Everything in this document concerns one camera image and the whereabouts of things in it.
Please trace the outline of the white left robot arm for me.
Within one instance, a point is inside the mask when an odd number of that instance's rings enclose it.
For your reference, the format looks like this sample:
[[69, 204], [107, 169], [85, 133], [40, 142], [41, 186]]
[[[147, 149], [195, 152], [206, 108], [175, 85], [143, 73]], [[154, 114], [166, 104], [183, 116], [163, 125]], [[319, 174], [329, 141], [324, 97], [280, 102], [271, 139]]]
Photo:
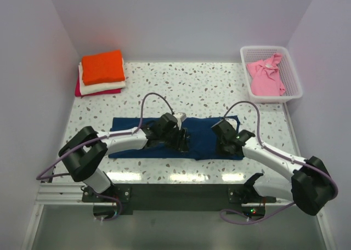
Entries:
[[159, 145], [187, 152], [187, 130], [182, 127], [185, 120], [184, 113], [166, 113], [151, 124], [107, 133], [87, 126], [61, 148], [59, 157], [75, 182], [85, 183], [96, 198], [107, 202], [117, 197], [117, 189], [107, 174], [99, 169], [103, 157]]

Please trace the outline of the navy blue printed t-shirt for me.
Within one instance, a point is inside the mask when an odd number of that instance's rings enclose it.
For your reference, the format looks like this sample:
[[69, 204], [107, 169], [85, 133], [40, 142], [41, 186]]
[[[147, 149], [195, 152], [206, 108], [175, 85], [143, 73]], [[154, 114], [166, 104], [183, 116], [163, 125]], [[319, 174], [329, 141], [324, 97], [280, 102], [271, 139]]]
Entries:
[[182, 123], [190, 136], [188, 152], [179, 152], [160, 144], [142, 150], [127, 150], [108, 155], [109, 158], [189, 158], [194, 160], [242, 160], [242, 156], [220, 155], [216, 152], [217, 137], [211, 127], [220, 121], [219, 117], [188, 117]]

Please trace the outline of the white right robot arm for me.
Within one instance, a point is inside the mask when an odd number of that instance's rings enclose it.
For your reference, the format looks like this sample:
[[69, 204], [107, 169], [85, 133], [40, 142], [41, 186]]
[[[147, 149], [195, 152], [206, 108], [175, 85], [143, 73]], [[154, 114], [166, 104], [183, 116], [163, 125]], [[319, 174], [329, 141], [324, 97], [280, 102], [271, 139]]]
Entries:
[[238, 132], [224, 119], [211, 129], [217, 137], [216, 150], [220, 154], [254, 160], [279, 174], [279, 178], [265, 177], [263, 173], [251, 176], [240, 189], [240, 202], [280, 198], [314, 216], [328, 201], [337, 197], [337, 185], [321, 159], [315, 156], [306, 159], [283, 152], [264, 143], [250, 131]]

